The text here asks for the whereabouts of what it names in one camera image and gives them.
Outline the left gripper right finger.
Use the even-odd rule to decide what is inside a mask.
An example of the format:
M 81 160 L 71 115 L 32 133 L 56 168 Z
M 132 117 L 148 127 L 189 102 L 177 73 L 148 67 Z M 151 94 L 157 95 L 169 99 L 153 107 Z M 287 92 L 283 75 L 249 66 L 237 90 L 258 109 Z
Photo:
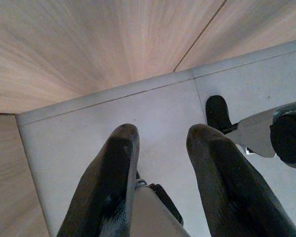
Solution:
M 195 124 L 186 148 L 211 236 L 296 237 L 270 186 L 224 134 Z

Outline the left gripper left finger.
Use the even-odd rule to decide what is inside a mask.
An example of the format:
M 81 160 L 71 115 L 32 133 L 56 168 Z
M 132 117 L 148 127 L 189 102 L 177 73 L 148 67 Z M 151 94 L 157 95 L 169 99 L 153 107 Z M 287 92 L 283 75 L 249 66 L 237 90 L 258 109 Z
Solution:
M 130 236 L 139 150 L 135 125 L 110 134 L 78 183 L 59 237 Z

